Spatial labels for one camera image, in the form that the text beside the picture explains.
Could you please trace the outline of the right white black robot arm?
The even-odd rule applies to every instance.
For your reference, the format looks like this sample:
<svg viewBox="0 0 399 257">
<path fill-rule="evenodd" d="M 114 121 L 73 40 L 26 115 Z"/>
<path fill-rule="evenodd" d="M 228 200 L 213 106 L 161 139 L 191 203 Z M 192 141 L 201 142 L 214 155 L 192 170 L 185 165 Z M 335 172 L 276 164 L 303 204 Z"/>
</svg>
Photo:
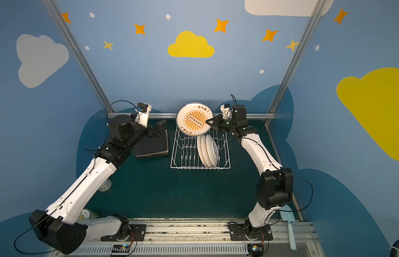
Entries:
<svg viewBox="0 0 399 257">
<path fill-rule="evenodd" d="M 260 177 L 255 190 L 257 203 L 244 222 L 246 234 L 251 237 L 261 232 L 267 220 L 292 200 L 293 172 L 269 153 L 255 127 L 248 124 L 244 105 L 221 105 L 221 111 L 207 120 L 207 124 L 218 132 L 230 133 L 249 154 Z"/>
</svg>

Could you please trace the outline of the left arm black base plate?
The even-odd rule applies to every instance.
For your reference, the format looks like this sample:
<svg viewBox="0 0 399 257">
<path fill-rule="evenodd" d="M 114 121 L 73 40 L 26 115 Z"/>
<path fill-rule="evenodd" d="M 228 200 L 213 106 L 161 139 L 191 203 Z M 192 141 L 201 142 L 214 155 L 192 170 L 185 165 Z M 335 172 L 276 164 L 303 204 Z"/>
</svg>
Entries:
<svg viewBox="0 0 399 257">
<path fill-rule="evenodd" d="M 144 241 L 146 234 L 146 224 L 128 224 L 121 226 L 117 234 L 104 236 L 101 242 L 130 242 L 132 239 L 138 242 Z"/>
</svg>

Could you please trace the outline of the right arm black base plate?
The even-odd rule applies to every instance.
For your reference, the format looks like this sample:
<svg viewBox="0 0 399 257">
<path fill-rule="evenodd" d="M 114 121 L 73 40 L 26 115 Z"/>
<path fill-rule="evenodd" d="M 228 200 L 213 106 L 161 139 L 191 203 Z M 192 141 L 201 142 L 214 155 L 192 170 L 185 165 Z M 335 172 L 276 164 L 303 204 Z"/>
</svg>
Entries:
<svg viewBox="0 0 399 257">
<path fill-rule="evenodd" d="M 227 224 L 231 241 L 272 241 L 273 235 L 271 227 L 265 225 L 260 228 L 230 222 Z"/>
</svg>

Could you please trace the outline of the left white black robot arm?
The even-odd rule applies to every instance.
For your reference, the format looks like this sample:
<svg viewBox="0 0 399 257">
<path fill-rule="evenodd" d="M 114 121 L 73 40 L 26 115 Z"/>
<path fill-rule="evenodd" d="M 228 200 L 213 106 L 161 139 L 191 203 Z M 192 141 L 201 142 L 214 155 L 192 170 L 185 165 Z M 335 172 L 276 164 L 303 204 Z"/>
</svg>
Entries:
<svg viewBox="0 0 399 257">
<path fill-rule="evenodd" d="M 97 238 L 127 241 L 131 236 L 129 221 L 120 215 L 88 221 L 78 219 L 85 205 L 122 166 L 132 148 L 144 137 L 159 138 L 167 122 L 151 126 L 147 112 L 119 115 L 107 123 L 109 139 L 94 155 L 89 166 L 72 186 L 44 211 L 36 210 L 29 222 L 37 238 L 63 254 L 73 253 L 83 242 Z"/>
</svg>

